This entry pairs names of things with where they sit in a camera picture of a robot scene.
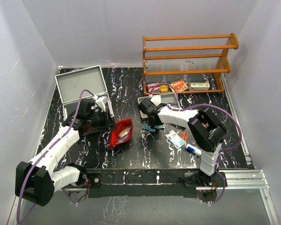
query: gray metal box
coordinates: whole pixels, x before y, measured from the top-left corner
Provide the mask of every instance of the gray metal box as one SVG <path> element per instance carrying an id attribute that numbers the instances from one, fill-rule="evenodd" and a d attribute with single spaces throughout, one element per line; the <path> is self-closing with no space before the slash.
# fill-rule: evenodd
<path id="1" fill-rule="evenodd" d="M 113 110 L 101 66 L 98 65 L 58 74 L 55 76 L 55 80 L 62 102 L 64 119 L 66 119 L 67 115 L 72 111 L 76 110 L 80 93 L 84 89 L 88 89 L 98 97 L 107 96 L 109 101 L 106 103 L 106 107 L 109 109 L 111 116 L 113 116 Z M 88 92 L 84 92 L 82 99 L 84 98 L 92 97 Z"/>

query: open box lid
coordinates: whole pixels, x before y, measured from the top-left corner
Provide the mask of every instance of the open box lid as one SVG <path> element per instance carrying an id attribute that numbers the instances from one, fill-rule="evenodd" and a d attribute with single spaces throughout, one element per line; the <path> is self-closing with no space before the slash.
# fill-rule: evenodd
<path id="1" fill-rule="evenodd" d="M 62 104 L 77 101 L 84 89 L 88 89 L 94 95 L 107 92 L 101 66 L 58 74 L 55 80 Z M 90 96 L 88 92 L 84 92 L 82 98 Z"/>

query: small package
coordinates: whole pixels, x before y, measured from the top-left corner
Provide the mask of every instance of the small package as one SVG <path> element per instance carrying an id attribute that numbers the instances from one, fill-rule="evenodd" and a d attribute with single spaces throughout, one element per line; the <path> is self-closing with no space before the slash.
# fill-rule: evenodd
<path id="1" fill-rule="evenodd" d="M 160 92 L 168 92 L 168 87 L 166 85 L 161 85 Z"/>
<path id="2" fill-rule="evenodd" d="M 189 90 L 208 90 L 210 88 L 210 84 L 206 83 L 191 83 L 189 86 Z"/>
<path id="3" fill-rule="evenodd" d="M 184 80 L 180 79 L 178 81 L 175 81 L 173 83 L 170 83 L 170 85 L 172 85 L 177 92 L 182 92 L 188 89 L 186 83 L 184 82 Z"/>
<path id="4" fill-rule="evenodd" d="M 147 92 L 151 92 L 151 90 L 157 85 L 158 83 L 150 83 L 147 85 Z M 160 92 L 160 85 L 158 85 L 153 92 Z"/>

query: blue object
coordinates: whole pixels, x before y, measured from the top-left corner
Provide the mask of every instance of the blue object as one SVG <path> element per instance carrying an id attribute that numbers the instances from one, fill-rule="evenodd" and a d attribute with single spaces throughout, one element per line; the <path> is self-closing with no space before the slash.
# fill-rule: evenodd
<path id="1" fill-rule="evenodd" d="M 152 132 L 155 132 L 156 131 L 156 129 L 152 129 L 152 128 L 150 128 L 150 127 L 148 127 L 148 126 L 142 126 L 142 128 L 143 129 L 145 129 L 145 130 L 149 130 L 149 131 L 152 131 Z"/>
<path id="2" fill-rule="evenodd" d="M 194 147 L 190 144 L 186 145 L 185 150 L 189 153 L 192 153 L 192 154 L 198 156 L 198 157 L 201 156 L 201 154 L 202 154 L 202 151 L 200 149 L 197 149 L 196 147 Z"/>

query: small box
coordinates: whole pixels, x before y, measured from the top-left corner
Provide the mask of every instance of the small box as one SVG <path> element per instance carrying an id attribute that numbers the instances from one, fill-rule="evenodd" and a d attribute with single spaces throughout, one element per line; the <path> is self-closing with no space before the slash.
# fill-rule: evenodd
<path id="1" fill-rule="evenodd" d="M 151 90 L 157 85 L 158 83 L 150 83 L 147 85 L 147 92 L 151 92 Z M 160 85 L 158 85 L 153 92 L 160 92 Z"/>
<path id="2" fill-rule="evenodd" d="M 185 91 L 188 89 L 186 83 L 184 80 L 180 79 L 180 80 L 177 80 L 173 83 L 170 83 L 171 86 L 173 86 L 177 92 L 182 92 L 182 91 Z"/>
<path id="3" fill-rule="evenodd" d="M 168 92 L 168 87 L 166 85 L 161 85 L 160 92 Z"/>
<path id="4" fill-rule="evenodd" d="M 68 114 L 76 110 L 80 93 L 84 89 L 88 89 L 98 97 L 107 96 L 109 101 L 106 103 L 106 108 L 109 109 L 111 116 L 113 116 L 113 110 L 101 66 L 58 74 L 55 76 L 55 80 L 62 102 L 64 120 L 67 118 Z M 88 92 L 84 92 L 82 99 L 84 98 L 92 97 Z"/>
<path id="5" fill-rule="evenodd" d="M 189 90 L 208 90 L 210 88 L 210 84 L 209 83 L 191 83 L 191 85 L 189 86 Z"/>

